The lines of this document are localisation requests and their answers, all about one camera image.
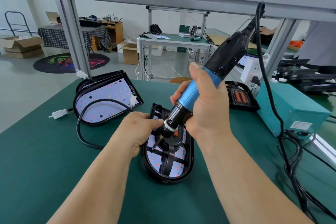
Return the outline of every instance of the fingernail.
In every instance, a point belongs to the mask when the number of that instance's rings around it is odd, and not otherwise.
[[[190,65],[191,65],[191,66],[193,66],[194,68],[199,68],[199,67],[200,67],[200,66],[199,66],[199,65],[197,65],[197,63],[196,63],[196,62],[194,62],[194,61],[193,61],[193,62],[191,62],[191,63],[190,63]]]

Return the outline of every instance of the person's left arm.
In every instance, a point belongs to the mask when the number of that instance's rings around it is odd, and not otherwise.
[[[131,159],[163,120],[131,112],[47,224],[117,223]]]

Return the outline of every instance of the black and white checkered tablecloth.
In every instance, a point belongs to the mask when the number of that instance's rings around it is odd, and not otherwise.
[[[91,37],[100,38],[101,44],[105,48],[109,48],[111,37],[106,27],[97,28],[82,27],[85,48],[87,52],[91,52]],[[38,29],[39,36],[43,39],[45,47],[56,47],[69,49],[67,39],[64,34],[62,25],[48,25]]]

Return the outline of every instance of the wooden stool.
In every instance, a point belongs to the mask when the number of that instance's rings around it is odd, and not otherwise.
[[[192,78],[189,78],[189,77],[175,77],[175,78],[170,80],[170,83],[181,84],[182,82],[191,81],[191,80],[192,80]]]

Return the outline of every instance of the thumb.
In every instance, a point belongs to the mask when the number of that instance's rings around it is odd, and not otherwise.
[[[148,120],[149,122],[149,127],[151,128],[151,130],[154,130],[156,128],[159,128],[162,126],[163,124],[163,119],[159,119],[159,120]]]
[[[200,96],[211,96],[216,91],[216,87],[214,86],[208,73],[195,62],[190,63],[189,72],[196,82]]]

